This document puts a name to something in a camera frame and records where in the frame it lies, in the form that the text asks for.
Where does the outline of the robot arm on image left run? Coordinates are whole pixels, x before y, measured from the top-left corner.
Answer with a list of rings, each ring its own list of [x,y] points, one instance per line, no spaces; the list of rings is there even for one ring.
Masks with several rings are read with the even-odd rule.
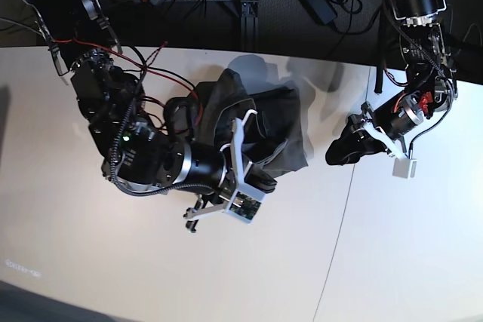
[[[103,176],[133,197],[193,193],[186,228],[225,213],[251,223],[275,180],[245,154],[257,108],[250,98],[231,96],[210,115],[193,85],[189,96],[162,104],[155,124],[146,111],[148,74],[163,76],[138,54],[134,75],[115,65],[122,46],[98,0],[22,0],[34,10],[59,76],[69,75],[80,112],[103,156]]]

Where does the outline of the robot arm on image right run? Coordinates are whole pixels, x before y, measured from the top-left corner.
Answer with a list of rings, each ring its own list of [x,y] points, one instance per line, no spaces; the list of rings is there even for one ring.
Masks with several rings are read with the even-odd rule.
[[[385,80],[401,90],[376,109],[364,102],[360,113],[348,117],[340,137],[326,152],[329,165],[356,164],[366,155],[384,152],[399,165],[414,166],[414,144],[405,142],[405,135],[436,112],[448,114],[457,98],[451,55],[437,19],[446,8],[445,0],[383,0],[374,91],[381,94]],[[388,28],[398,36],[404,81],[396,80],[386,65],[384,37]]]

